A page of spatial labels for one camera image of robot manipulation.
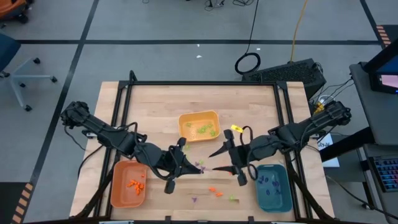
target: black metal frame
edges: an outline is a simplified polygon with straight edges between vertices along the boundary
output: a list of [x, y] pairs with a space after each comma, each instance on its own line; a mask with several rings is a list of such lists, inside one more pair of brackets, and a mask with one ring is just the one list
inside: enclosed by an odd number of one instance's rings
[[[280, 102], [280, 95], [279, 95], [279, 88], [282, 89], [283, 94], [284, 94], [284, 100], [285, 100], [285, 104], [286, 104], [286, 109], [287, 109], [287, 115], [288, 115], [288, 119], [289, 122], [294, 122], [293, 119], [293, 112], [292, 112], [292, 108], [290, 105], [290, 100], [289, 100], [289, 93], [287, 91], [287, 84], [286, 82], [213, 82], [213, 81], [137, 81], [137, 78], [134, 74], [134, 72], [130, 71], [130, 77], [128, 81], [119, 81], [119, 85], [118, 85], [118, 92], [116, 93], [116, 102], [115, 102], [115, 106], [114, 106], [114, 110], [113, 110], [113, 115], [112, 115], [112, 122], [111, 125], [115, 126], [116, 122], [117, 122], [117, 116], [118, 116], [118, 112], [119, 112], [119, 107], [120, 107], [120, 102], [121, 102], [121, 96], [122, 96], [122, 92], [123, 90], [126, 88], [127, 92], [126, 92], [126, 98], [124, 101], [124, 108], [123, 108], [123, 115], [121, 118], [121, 126], [122, 125], [126, 125], [126, 121], [127, 121], [127, 114], [129, 111], [129, 107], [130, 107], [130, 99], [131, 99], [131, 92], [132, 92], [132, 87], [134, 85], [236, 85], [236, 86], [250, 86], [250, 85], [262, 85], [262, 86], [272, 86], [274, 89], [274, 96], [275, 96], [275, 103], [276, 103], [276, 108], [277, 108], [277, 114], [278, 114], [278, 120], [279, 120], [279, 124], [280, 125], [284, 125], [284, 117], [283, 117], [283, 113], [282, 113], [282, 105]], [[109, 168], [109, 163], [110, 163], [110, 156], [111, 156], [111, 149], [107, 149], [106, 154], [105, 154], [105, 158], [104, 158], [104, 164], [103, 164], [103, 168], [101, 171], [101, 182], [103, 183], [103, 176], [105, 177]], [[304, 184], [305, 184], [305, 176], [304, 176], [304, 171], [303, 171], [303, 164], [302, 164], [302, 160], [300, 157], [300, 153], [296, 152], [295, 156], [297, 157], [296, 159], [296, 163], [297, 163], [297, 169], [298, 169], [298, 175], [299, 177], [303, 180]], [[116, 153], [115, 158], [114, 158], [114, 163], [113, 166], [115, 165], [115, 163], [117, 163], [120, 160], [120, 154]], [[285, 162], [290, 162], [291, 158], [290, 158], [290, 154], [286, 154], [285, 155]], [[298, 198], [297, 198], [297, 191], [296, 191], [296, 187], [295, 184], [293, 183], [292, 179], [289, 178], [289, 182], [290, 182], [290, 189], [291, 189], [291, 194], [292, 194], [292, 200], [293, 200], [293, 211], [294, 211], [294, 216], [295, 219], [300, 219], [300, 209], [299, 209], [299, 202], [298, 202]], [[312, 210], [307, 202], [307, 200], [304, 199], [304, 205], [305, 205], [305, 213], [307, 215], [307, 218], [312, 218]], [[101, 200], [98, 202], [96, 208], [95, 208], [95, 213], [94, 213], [94, 217], [98, 217], [99, 216], [99, 212], [100, 212], [100, 208], [101, 208]], [[106, 205], [106, 217], [110, 217], [111, 216], [111, 212], [112, 212], [112, 206], [110, 204], [110, 197], [108, 198], [108, 202]], [[256, 224], [260, 224], [260, 223], [270, 223], [270, 222], [255, 222], [253, 217], [248, 217], [248, 220], [252, 219], [253, 223]], [[135, 222], [142, 222], [142, 223], [162, 223], [162, 221], [150, 221], [150, 220], [146, 220], [146, 221], [135, 221]], [[211, 223], [217, 223], [217, 224], [222, 224], [225, 222], [211, 222]], [[247, 222], [228, 222], [228, 223], [247, 223]]]

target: computer monitor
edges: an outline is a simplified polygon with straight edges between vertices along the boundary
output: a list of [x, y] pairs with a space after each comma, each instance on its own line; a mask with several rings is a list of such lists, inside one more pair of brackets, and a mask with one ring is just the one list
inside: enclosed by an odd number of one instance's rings
[[378, 53], [364, 67], [373, 91], [398, 94], [398, 41]]

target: yellow cable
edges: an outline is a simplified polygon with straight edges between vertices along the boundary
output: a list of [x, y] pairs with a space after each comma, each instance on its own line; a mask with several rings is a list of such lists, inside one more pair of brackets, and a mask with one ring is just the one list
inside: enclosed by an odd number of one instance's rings
[[300, 24], [301, 18], [302, 18], [303, 15], [304, 15], [304, 10], [305, 10], [305, 6], [307, 6], [307, 2], [308, 2], [308, 0], [305, 0], [304, 6], [303, 6], [303, 8], [302, 8], [302, 10], [301, 10], [300, 18], [299, 18], [298, 21], [297, 21], [296, 29], [294, 30], [293, 44], [292, 44], [292, 54], [290, 55], [290, 62], [293, 61], [294, 43], [296, 42], [296, 33], [297, 33], [297, 29], [299, 28], [299, 24]]

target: plastic bowl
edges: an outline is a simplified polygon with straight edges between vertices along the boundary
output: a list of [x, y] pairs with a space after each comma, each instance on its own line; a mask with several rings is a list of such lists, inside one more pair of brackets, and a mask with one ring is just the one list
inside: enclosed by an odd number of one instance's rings
[[[111, 205], [115, 208], [134, 208], [144, 202], [146, 192], [147, 167], [136, 161], [119, 161], [114, 166]], [[134, 187], [128, 187], [130, 180], [144, 184], [144, 189], [136, 195]]]
[[292, 195], [284, 166], [259, 165], [256, 180], [257, 202], [265, 212], [288, 212], [292, 209]]
[[220, 123], [215, 111], [183, 114], [178, 119], [180, 136], [188, 142], [206, 141], [220, 135]]

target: yellow bowl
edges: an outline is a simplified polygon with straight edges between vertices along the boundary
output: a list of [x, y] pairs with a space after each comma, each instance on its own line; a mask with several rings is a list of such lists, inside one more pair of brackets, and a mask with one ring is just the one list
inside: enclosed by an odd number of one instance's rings
[[215, 111], [187, 113], [179, 117], [178, 129], [188, 142], [206, 141], [220, 135], [220, 122]]

